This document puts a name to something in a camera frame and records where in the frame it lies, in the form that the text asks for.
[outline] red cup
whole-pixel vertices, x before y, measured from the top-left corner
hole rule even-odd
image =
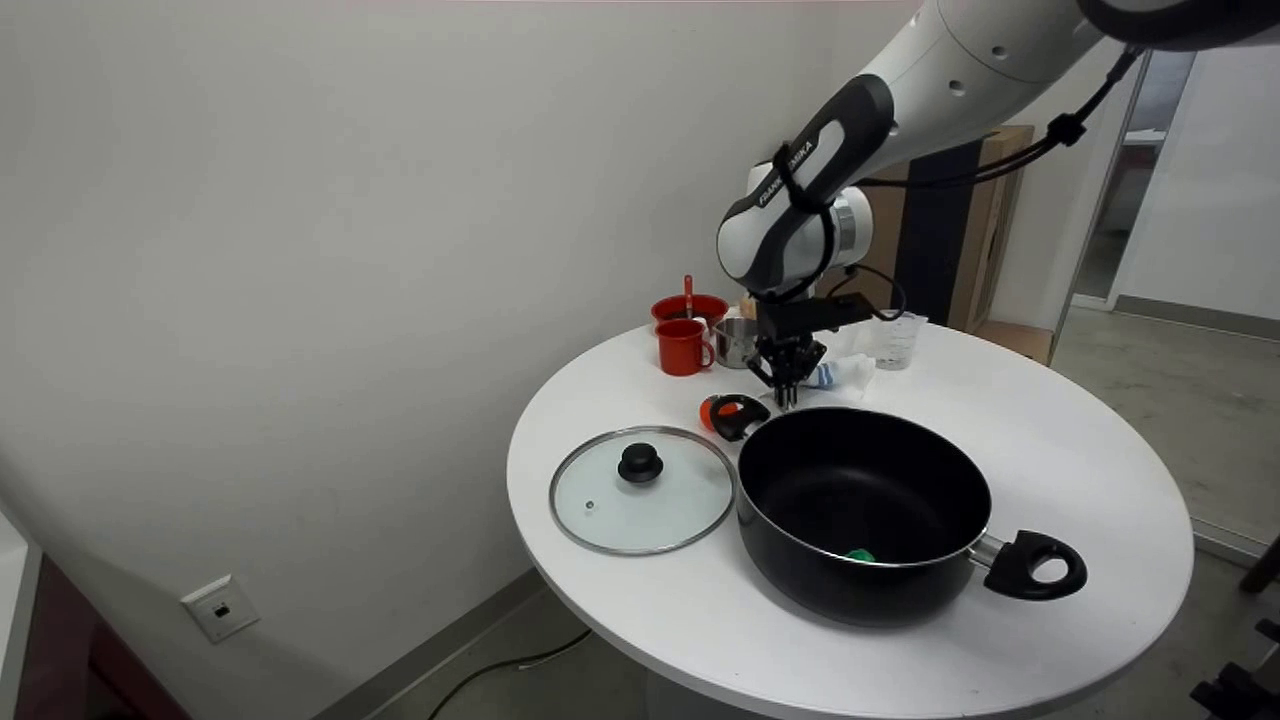
[[[653,320],[687,320],[687,307],[706,322],[717,322],[727,311],[718,297],[665,297],[653,304]]]
[[[657,364],[666,374],[691,374],[710,364],[706,322],[674,315],[657,322]]]

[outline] glass lid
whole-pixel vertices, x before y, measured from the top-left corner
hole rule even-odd
[[[553,480],[554,523],[617,555],[661,555],[733,508],[733,462],[684,426],[624,426],[581,443]]]

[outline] gray floor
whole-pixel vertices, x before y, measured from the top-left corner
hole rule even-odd
[[[1241,594],[1241,568],[1199,551],[1191,594],[1169,636],[1110,682],[1033,710],[1043,720],[1199,720],[1187,690],[1215,675],[1221,665],[1258,665],[1264,638],[1250,632],[1258,614],[1280,612],[1280,588]],[[439,672],[405,690],[381,720],[428,720],[439,695],[472,667],[503,654],[539,651],[581,625],[548,594],[515,607],[500,628],[479,636]],[[439,720],[750,720],[749,710],[699,700],[647,675],[639,665],[587,638],[530,667],[493,672],[467,682]]]
[[[1153,438],[1199,526],[1280,532],[1280,340],[1070,307],[1051,367]]]

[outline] red mug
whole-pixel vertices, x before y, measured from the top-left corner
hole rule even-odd
[[[657,322],[657,364],[666,374],[691,374],[710,364],[706,322],[674,315]]]

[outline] black pot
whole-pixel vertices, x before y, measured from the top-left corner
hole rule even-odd
[[[741,451],[734,514],[763,578],[811,612],[934,612],[970,562],[1017,601],[1070,594],[1089,578],[1081,551],[1051,537],[982,537],[990,490],[981,467],[943,437],[880,410],[768,419]]]

